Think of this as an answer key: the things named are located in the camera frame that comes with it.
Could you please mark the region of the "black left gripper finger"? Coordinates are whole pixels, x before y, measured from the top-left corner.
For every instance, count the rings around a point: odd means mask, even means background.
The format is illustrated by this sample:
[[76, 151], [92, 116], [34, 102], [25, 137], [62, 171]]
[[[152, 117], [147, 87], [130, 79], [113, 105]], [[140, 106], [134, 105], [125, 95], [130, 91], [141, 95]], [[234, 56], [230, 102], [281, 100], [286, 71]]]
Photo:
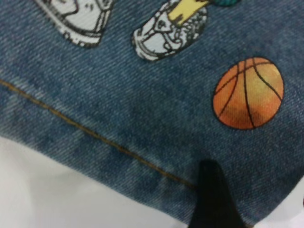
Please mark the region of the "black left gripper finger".
[[229, 192], [224, 172], [218, 162], [203, 160], [199, 164], [197, 204], [190, 228], [244, 228]]

